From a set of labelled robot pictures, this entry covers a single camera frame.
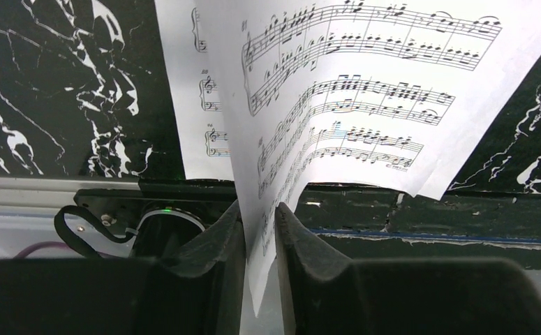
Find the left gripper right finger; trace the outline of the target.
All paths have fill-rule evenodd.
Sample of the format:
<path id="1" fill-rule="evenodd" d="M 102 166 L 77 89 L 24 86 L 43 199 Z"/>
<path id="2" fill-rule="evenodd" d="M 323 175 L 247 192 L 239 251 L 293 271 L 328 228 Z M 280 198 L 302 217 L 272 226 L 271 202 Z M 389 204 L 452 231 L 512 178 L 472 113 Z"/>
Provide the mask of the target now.
<path id="1" fill-rule="evenodd" d="M 285 203 L 274 229 L 286 334 L 541 334 L 541 296 L 511 260 L 349 258 Z"/>

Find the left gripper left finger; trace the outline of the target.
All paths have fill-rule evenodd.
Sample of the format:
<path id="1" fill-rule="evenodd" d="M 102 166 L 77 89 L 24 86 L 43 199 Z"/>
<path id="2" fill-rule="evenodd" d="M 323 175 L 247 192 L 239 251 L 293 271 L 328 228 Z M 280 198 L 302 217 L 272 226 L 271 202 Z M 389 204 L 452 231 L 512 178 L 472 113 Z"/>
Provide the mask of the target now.
<path id="1" fill-rule="evenodd" d="M 66 224 L 104 226 L 63 207 L 57 234 L 77 258 L 0 259 L 0 334 L 238 334 L 246 251 L 239 205 L 155 257 L 104 258 Z"/>

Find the sheet music page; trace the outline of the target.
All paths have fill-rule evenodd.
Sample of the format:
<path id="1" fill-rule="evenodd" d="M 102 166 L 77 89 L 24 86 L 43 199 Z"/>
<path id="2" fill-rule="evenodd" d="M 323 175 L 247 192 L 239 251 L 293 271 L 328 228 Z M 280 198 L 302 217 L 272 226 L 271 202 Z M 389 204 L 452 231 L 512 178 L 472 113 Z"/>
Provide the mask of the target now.
<path id="1" fill-rule="evenodd" d="M 541 1 L 198 1 L 253 308 L 309 183 L 442 198 L 541 55 Z"/>
<path id="2" fill-rule="evenodd" d="M 156 1 L 181 157 L 187 179 L 233 179 L 228 133 L 194 1 Z"/>

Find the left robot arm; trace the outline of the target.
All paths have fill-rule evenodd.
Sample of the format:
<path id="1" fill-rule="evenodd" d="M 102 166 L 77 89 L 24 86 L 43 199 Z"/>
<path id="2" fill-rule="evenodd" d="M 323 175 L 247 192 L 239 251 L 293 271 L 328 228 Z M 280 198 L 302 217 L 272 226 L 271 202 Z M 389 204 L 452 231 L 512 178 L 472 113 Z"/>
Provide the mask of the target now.
<path id="1" fill-rule="evenodd" d="M 311 186 L 272 205 L 287 334 L 541 334 L 541 197 Z M 238 334 L 245 203 L 229 186 L 82 189 L 78 258 L 0 260 L 0 334 Z"/>

